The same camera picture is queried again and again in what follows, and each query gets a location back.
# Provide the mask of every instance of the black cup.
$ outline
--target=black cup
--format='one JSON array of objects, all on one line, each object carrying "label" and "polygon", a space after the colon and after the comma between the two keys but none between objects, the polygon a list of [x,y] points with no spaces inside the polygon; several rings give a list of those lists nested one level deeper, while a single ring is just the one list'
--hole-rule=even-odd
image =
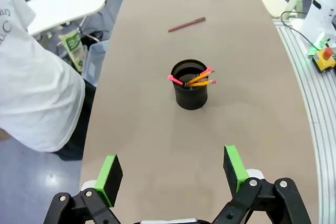
[{"label": "black cup", "polygon": [[[206,70],[206,66],[198,60],[183,60],[173,67],[171,74],[180,81],[188,82],[204,70]],[[186,110],[197,110],[208,99],[207,86],[184,88],[175,82],[173,82],[173,85],[178,105]]]}]

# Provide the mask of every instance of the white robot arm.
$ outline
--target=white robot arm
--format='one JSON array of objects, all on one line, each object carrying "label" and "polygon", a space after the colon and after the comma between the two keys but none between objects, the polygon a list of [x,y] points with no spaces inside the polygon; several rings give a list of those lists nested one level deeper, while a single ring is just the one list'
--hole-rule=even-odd
[{"label": "white robot arm", "polygon": [[336,0],[312,0],[301,32],[311,42],[315,42],[321,32],[324,32],[326,37],[336,38],[336,31],[331,24],[334,15],[336,15]]}]

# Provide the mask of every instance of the trash bin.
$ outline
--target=trash bin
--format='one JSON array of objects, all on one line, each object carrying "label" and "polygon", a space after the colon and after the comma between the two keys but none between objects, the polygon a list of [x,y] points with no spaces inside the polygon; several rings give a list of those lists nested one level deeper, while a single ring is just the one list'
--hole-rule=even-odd
[{"label": "trash bin", "polygon": [[88,57],[84,63],[82,77],[90,82],[92,85],[97,87],[101,67],[105,58],[105,53],[108,49],[108,41],[102,41],[93,44],[88,53]]}]

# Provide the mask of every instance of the white t-shirt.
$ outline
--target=white t-shirt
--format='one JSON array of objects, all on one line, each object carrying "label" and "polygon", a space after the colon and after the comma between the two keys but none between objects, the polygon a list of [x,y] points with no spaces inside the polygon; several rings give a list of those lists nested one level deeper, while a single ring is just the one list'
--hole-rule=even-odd
[{"label": "white t-shirt", "polygon": [[76,127],[85,84],[26,32],[34,17],[24,0],[0,0],[0,128],[36,151],[55,152]]}]

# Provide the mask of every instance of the beige table surface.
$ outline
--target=beige table surface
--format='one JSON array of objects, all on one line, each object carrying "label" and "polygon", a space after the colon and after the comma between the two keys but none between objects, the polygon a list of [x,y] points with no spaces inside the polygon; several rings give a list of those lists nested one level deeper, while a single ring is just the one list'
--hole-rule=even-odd
[{"label": "beige table surface", "polygon": [[[197,25],[167,30],[206,17]],[[180,108],[167,75],[183,59],[212,66],[202,109]],[[297,80],[261,0],[124,0],[93,104],[81,184],[117,153],[123,180],[113,212],[122,223],[198,217],[231,200],[223,146],[269,182],[296,182],[312,223],[318,185]],[[249,223],[270,223],[254,213]]]}]

